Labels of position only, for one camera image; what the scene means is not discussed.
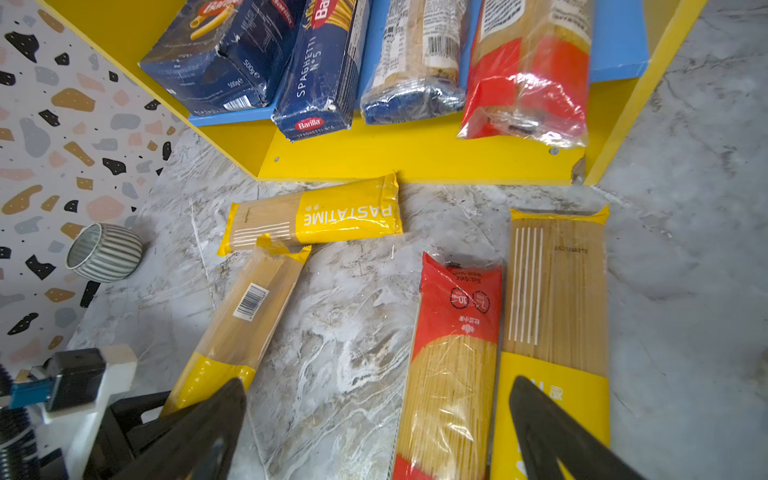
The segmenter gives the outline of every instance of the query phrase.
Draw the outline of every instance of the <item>blue shelf board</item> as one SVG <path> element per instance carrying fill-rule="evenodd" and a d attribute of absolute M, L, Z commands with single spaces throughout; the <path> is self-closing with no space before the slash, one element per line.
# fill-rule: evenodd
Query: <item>blue shelf board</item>
<path fill-rule="evenodd" d="M 370 82 L 382 50 L 382 39 L 389 0 L 370 0 L 371 16 L 366 33 L 366 46 L 362 56 L 358 102 L 363 90 Z M 648 42 L 645 34 L 643 0 L 594 0 L 594 31 L 589 66 L 589 81 L 624 80 L 639 78 L 648 66 Z M 462 50 L 459 65 L 459 86 L 467 87 L 469 73 L 469 55 L 472 40 L 475 38 L 482 0 L 470 0 L 469 17 L 471 23 L 467 42 Z M 189 120 L 196 127 L 207 125 L 234 124 L 244 121 L 267 120 L 271 118 L 277 99 L 283 93 L 284 79 L 275 94 L 275 101 L 263 108 L 234 111 L 226 114 L 196 117 Z"/>

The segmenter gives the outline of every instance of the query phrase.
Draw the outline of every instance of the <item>blue pasta box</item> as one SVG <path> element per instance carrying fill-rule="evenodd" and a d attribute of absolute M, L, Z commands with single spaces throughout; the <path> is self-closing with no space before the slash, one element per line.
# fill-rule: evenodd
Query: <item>blue pasta box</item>
<path fill-rule="evenodd" d="M 369 0 L 310 0 L 272 121 L 296 141 L 349 129 Z"/>
<path fill-rule="evenodd" d="M 275 95 L 306 0 L 188 0 L 139 66 L 195 115 Z"/>

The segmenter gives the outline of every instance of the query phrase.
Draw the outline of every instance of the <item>striped cup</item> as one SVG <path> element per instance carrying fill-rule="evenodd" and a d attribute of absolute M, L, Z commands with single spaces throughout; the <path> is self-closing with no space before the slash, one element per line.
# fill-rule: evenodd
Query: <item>striped cup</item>
<path fill-rule="evenodd" d="M 141 239 L 131 230 L 93 223 L 74 238 L 67 268 L 95 282 L 117 282 L 136 270 L 142 249 Z"/>

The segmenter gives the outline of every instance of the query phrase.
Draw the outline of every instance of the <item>terrazzo patterned wallpaper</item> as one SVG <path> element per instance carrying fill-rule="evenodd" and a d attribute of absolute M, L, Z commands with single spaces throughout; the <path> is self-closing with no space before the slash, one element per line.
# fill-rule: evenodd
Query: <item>terrazzo patterned wallpaper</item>
<path fill-rule="evenodd" d="M 0 0 L 0 362 L 66 347 L 99 285 L 70 273 L 83 226 L 130 227 L 184 123 L 34 0 Z"/>

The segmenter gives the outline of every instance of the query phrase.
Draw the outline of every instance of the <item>yellow shelf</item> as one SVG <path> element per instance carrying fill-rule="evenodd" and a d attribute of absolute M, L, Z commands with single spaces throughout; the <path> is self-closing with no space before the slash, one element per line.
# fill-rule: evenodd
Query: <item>yellow shelf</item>
<path fill-rule="evenodd" d="M 38 0 L 129 78 L 257 180 L 352 180 L 396 170 L 412 183 L 571 183 L 584 157 L 584 182 L 596 184 L 650 98 L 707 0 L 644 0 L 650 63 L 641 78 L 593 84 L 590 144 L 552 154 L 514 137 L 456 139 L 460 115 L 370 127 L 357 117 L 349 131 L 291 144 L 270 121 L 194 127 L 189 111 L 149 78 L 138 62 L 184 0 Z"/>

